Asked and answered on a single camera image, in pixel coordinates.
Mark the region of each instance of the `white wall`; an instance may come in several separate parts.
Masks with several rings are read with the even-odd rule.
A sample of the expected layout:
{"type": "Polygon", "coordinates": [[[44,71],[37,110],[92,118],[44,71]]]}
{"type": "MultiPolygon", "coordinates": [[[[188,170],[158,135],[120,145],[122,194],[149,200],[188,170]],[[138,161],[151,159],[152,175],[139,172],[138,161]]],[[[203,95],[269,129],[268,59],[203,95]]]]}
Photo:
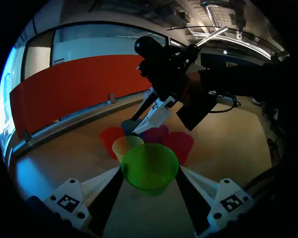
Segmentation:
{"type": "Polygon", "coordinates": [[[97,37],[69,40],[54,44],[52,62],[76,60],[92,56],[136,55],[134,50],[136,39],[124,37],[97,37]]]}
{"type": "Polygon", "coordinates": [[[50,67],[50,52],[48,47],[29,47],[25,62],[24,78],[50,67]]]}
{"type": "Polygon", "coordinates": [[[34,22],[38,34],[60,24],[63,2],[64,0],[51,0],[35,15],[34,22]]]}
{"type": "Polygon", "coordinates": [[[180,41],[183,44],[188,45],[189,42],[186,39],[184,33],[186,30],[172,30],[167,31],[167,27],[159,26],[153,22],[147,21],[141,17],[136,17],[133,15],[128,15],[119,12],[111,12],[111,11],[104,11],[104,10],[97,10],[92,12],[77,12],[76,14],[71,14],[64,18],[60,25],[72,23],[72,22],[80,22],[80,21],[114,21],[114,22],[121,22],[125,24],[131,24],[139,27],[143,27],[152,31],[159,32],[160,34],[166,35],[171,37],[177,41],[180,41]]]}
{"type": "Polygon", "coordinates": [[[35,38],[29,44],[25,59],[25,79],[50,67],[50,52],[53,36],[53,32],[49,32],[35,38]]]}

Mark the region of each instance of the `floor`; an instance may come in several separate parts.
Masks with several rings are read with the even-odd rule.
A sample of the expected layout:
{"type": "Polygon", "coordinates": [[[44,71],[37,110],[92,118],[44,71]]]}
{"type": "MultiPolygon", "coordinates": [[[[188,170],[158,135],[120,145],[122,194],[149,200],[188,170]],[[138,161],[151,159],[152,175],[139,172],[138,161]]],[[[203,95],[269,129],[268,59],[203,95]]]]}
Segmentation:
{"type": "MultiPolygon", "coordinates": [[[[252,98],[250,97],[245,97],[245,96],[237,96],[236,97],[237,100],[241,103],[241,106],[239,106],[238,108],[245,110],[245,111],[249,111],[251,113],[254,113],[255,115],[257,115],[261,126],[263,127],[266,139],[271,139],[272,141],[275,141],[277,139],[276,134],[270,129],[270,121],[267,119],[266,115],[262,115],[261,110],[262,107],[259,105],[256,105],[252,102],[252,98]]],[[[277,141],[277,145],[279,147],[279,154],[282,155],[282,151],[283,151],[283,143],[281,140],[277,141]]],[[[274,156],[273,158],[271,158],[271,164],[272,166],[276,165],[278,163],[277,161],[277,156],[274,156]]]]}
{"type": "MultiPolygon", "coordinates": [[[[185,131],[194,138],[195,146],[186,162],[188,169],[217,182],[230,178],[243,187],[271,167],[266,139],[274,140],[275,136],[261,115],[261,107],[254,105],[251,98],[238,100],[242,103],[240,109],[209,114],[191,132],[176,115],[182,106],[178,103],[170,109],[172,115],[165,125],[171,132],[185,131]]],[[[13,179],[20,195],[24,199],[35,195],[44,201],[69,178],[83,182],[118,166],[98,134],[131,118],[138,107],[133,105],[95,120],[18,158],[13,179]]],[[[227,108],[217,104],[214,110],[227,108]]],[[[194,227],[176,181],[161,196],[153,198],[124,181],[103,237],[140,236],[194,238],[194,227]]]]}

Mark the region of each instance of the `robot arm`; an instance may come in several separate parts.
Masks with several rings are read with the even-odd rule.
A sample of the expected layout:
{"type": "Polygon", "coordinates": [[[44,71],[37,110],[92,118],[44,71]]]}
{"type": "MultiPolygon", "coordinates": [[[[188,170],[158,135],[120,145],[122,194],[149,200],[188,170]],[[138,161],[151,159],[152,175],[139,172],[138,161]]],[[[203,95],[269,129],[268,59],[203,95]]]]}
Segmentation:
{"type": "MultiPolygon", "coordinates": [[[[132,120],[136,121],[147,108],[151,109],[133,133],[140,134],[152,127],[159,127],[169,118],[169,108],[181,99],[188,88],[190,79],[185,73],[197,59],[200,49],[201,47],[191,44],[179,54],[175,54],[173,48],[162,47],[149,36],[143,36],[136,41],[135,51],[145,59],[137,69],[152,83],[152,87],[147,91],[132,120]]],[[[188,130],[191,131],[200,123],[218,101],[230,106],[236,105],[236,99],[217,96],[207,93],[196,95],[177,112],[188,130]]]]}

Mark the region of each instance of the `red wall panel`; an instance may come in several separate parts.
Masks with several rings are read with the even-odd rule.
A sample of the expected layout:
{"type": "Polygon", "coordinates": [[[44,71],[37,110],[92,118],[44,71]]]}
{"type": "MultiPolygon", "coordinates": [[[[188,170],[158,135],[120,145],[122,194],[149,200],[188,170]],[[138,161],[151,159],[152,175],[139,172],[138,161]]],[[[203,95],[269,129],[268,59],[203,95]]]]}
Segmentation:
{"type": "Polygon", "coordinates": [[[149,89],[136,70],[139,55],[95,56],[68,61],[27,78],[10,93],[12,117],[18,137],[86,107],[149,89]]]}

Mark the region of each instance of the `wall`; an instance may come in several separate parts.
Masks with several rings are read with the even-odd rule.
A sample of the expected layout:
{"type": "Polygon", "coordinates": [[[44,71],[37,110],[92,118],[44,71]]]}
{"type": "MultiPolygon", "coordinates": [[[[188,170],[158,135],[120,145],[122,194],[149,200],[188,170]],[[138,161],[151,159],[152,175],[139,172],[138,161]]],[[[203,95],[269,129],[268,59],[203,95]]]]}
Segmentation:
{"type": "Polygon", "coordinates": [[[123,37],[99,37],[69,40],[53,46],[52,62],[105,55],[136,55],[136,39],[123,37]]]}
{"type": "Polygon", "coordinates": [[[35,38],[29,44],[25,59],[24,78],[50,67],[50,52],[53,33],[49,32],[35,38]]]}
{"type": "Polygon", "coordinates": [[[111,12],[105,10],[96,10],[92,12],[76,12],[75,14],[71,14],[68,16],[64,16],[63,19],[60,21],[60,24],[67,24],[72,22],[80,22],[80,21],[114,21],[114,22],[121,22],[131,25],[136,25],[139,27],[143,27],[152,31],[159,32],[163,35],[171,37],[177,41],[185,45],[189,45],[189,41],[186,39],[185,33],[186,30],[173,30],[167,31],[168,27],[162,27],[158,24],[153,22],[147,21],[141,17],[136,17],[133,15],[128,15],[119,12],[111,12]]]}
{"type": "MultiPolygon", "coordinates": [[[[200,51],[200,53],[205,53],[205,54],[213,54],[213,55],[219,55],[219,56],[227,56],[223,54],[222,50],[218,50],[217,48],[210,48],[210,47],[203,47],[200,51]]],[[[258,59],[253,56],[243,56],[243,57],[234,57],[234,56],[229,56],[231,58],[236,58],[236,60],[241,59],[244,61],[248,61],[250,63],[254,63],[257,65],[263,65],[266,61],[258,59]]]]}
{"type": "Polygon", "coordinates": [[[97,56],[47,68],[10,93],[12,117],[20,139],[73,112],[94,106],[114,93],[119,98],[150,88],[136,67],[139,55],[97,56]]]}
{"type": "Polygon", "coordinates": [[[60,24],[63,2],[64,0],[51,0],[34,16],[38,34],[60,24]]]}

